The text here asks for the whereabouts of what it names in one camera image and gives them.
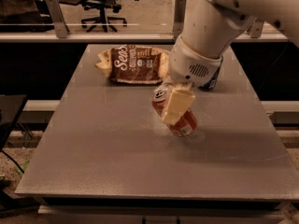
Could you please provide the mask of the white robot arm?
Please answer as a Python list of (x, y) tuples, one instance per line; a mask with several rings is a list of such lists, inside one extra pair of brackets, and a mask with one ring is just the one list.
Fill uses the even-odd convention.
[(299, 46), (299, 0), (198, 0), (171, 50), (164, 82), (162, 122), (176, 124), (192, 105), (191, 87), (206, 85), (221, 67), (222, 54), (256, 20), (266, 21)]

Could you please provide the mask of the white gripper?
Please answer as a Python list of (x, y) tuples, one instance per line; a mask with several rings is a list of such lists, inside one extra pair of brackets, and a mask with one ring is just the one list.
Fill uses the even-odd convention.
[[(219, 72), (222, 58), (210, 59), (189, 48), (180, 35), (169, 56), (169, 74), (175, 82), (191, 82), (205, 86)], [(194, 102), (192, 91), (173, 88), (166, 98), (161, 116), (162, 123), (175, 125)]]

